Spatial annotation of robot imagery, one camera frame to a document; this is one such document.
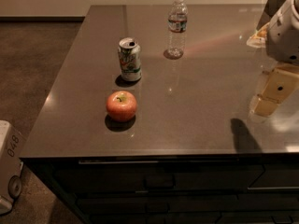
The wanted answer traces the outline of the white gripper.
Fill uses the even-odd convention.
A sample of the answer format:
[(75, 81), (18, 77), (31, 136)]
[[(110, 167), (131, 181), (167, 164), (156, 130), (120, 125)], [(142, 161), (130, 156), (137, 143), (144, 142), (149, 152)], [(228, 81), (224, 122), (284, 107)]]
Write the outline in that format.
[[(299, 0), (286, 0), (267, 28), (266, 52), (278, 62), (299, 64)], [(252, 97), (249, 114), (270, 117), (299, 89), (299, 67), (277, 66), (265, 76), (258, 95)]]

